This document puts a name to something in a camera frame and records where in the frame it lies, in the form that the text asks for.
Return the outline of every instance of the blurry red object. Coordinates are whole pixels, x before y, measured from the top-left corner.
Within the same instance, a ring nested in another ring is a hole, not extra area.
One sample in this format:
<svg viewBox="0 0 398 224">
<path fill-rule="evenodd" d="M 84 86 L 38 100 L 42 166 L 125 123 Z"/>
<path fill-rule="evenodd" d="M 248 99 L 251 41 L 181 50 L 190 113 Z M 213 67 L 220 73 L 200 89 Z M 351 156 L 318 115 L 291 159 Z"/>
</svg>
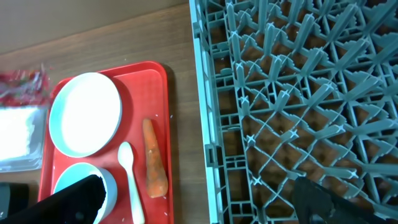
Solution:
<svg viewBox="0 0 398 224">
<path fill-rule="evenodd" d="M 43 65 L 37 70 L 0 72 L 0 107 L 50 103 L 49 78 Z"/>
</svg>

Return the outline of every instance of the wall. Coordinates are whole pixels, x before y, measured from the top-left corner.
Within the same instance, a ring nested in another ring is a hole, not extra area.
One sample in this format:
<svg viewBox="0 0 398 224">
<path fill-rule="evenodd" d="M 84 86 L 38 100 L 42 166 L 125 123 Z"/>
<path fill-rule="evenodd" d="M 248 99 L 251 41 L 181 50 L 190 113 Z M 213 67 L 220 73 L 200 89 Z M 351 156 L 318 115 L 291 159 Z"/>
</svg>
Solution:
<svg viewBox="0 0 398 224">
<path fill-rule="evenodd" d="M 188 0 L 1 0 L 0 54 Z"/>
</svg>

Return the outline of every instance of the wooden table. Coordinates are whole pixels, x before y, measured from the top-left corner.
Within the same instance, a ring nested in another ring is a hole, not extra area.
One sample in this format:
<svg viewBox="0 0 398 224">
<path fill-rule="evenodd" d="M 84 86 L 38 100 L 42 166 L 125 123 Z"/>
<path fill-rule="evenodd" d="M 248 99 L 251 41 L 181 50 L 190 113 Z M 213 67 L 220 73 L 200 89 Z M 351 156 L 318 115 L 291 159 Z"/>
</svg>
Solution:
<svg viewBox="0 0 398 224">
<path fill-rule="evenodd" d="M 56 84 L 143 60 L 162 63 L 169 76 L 175 223 L 209 223 L 188 4 L 0 55 L 0 68 L 31 68 L 43 62 Z M 39 170 L 0 174 L 0 181 L 30 183 L 33 199 L 39 179 Z"/>
</svg>

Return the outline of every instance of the white spoon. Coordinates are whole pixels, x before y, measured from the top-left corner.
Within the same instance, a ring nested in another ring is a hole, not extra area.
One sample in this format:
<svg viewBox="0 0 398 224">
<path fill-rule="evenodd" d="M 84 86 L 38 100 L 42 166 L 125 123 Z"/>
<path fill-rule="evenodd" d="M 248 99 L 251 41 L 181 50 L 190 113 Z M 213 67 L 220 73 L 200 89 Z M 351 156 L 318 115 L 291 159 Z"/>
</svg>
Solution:
<svg viewBox="0 0 398 224">
<path fill-rule="evenodd" d="M 127 179 L 129 182 L 129 191 L 130 191 L 132 221 L 134 222 L 134 224 L 144 224 L 145 223 L 144 212 L 142 211 L 136 180 L 134 179 L 134 175 L 132 173 L 132 163 L 134 161 L 134 156 L 132 154 L 131 146 L 128 142 L 123 142 L 119 146 L 118 161 L 120 165 L 122 165 L 127 172 Z"/>
</svg>

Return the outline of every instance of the carrot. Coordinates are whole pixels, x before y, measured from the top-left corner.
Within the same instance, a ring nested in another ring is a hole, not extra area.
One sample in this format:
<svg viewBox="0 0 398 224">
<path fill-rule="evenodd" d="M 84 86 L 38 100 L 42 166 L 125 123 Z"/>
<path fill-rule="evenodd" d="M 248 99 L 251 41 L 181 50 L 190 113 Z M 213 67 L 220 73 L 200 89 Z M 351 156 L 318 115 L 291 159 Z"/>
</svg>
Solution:
<svg viewBox="0 0 398 224">
<path fill-rule="evenodd" d="M 147 159 L 147 193 L 151 198 L 161 197 L 167 193 L 169 182 L 163 167 L 154 127 L 150 119 L 144 119 L 142 130 L 144 132 Z"/>
</svg>

